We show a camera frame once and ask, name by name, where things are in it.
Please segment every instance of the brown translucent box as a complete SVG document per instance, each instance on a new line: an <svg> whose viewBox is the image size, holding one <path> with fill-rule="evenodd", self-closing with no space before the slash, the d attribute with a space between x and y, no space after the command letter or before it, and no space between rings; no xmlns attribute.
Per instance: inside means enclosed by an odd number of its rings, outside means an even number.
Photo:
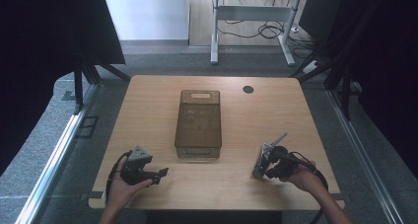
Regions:
<svg viewBox="0 0 418 224"><path fill-rule="evenodd" d="M222 134L218 91L181 91L174 146L179 158L219 158Z"/></svg>

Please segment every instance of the white wall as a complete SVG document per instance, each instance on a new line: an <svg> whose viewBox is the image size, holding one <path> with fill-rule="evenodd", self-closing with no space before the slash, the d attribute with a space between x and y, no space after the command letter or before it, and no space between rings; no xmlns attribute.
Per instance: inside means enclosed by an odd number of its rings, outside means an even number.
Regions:
<svg viewBox="0 0 418 224"><path fill-rule="evenodd" d="M106 0L119 40L188 39L188 0Z"/></svg>

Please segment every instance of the forearm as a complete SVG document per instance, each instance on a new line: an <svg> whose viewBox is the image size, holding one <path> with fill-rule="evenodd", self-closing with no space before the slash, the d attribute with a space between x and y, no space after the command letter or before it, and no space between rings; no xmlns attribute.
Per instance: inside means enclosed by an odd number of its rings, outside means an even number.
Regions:
<svg viewBox="0 0 418 224"><path fill-rule="evenodd" d="M352 223L326 188L316 187L314 190L310 191L310 193L319 203L329 224Z"/></svg>
<svg viewBox="0 0 418 224"><path fill-rule="evenodd" d="M100 224L116 223L117 217L119 216L121 211L122 209L119 208L106 207L104 209L104 213L102 214Z"/></svg>

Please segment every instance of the black round hole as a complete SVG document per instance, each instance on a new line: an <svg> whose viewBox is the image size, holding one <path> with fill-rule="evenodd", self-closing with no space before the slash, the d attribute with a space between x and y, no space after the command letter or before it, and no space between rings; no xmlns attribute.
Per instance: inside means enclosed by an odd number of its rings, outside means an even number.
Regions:
<svg viewBox="0 0 418 224"><path fill-rule="evenodd" d="M252 92L254 92L254 89L251 86L245 86L243 87L243 90L247 94L251 94Z"/></svg>

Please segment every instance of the table top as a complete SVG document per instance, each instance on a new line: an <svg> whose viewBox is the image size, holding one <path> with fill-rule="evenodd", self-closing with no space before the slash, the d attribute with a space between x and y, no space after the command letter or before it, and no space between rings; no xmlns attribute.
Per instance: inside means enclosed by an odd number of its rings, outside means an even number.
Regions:
<svg viewBox="0 0 418 224"><path fill-rule="evenodd" d="M253 92L244 92L251 86ZM185 162L174 140L182 90L219 91L222 148L218 160ZM93 192L103 192L118 157L140 145L153 156L145 171L170 168L159 185L138 192L129 207L148 210L312 210L306 192L278 179L251 176L260 146L284 132L280 142L316 161L331 193L339 188L324 152L303 91L296 79L203 76L134 76L126 92ZM90 198L94 208L102 198Z"/></svg>

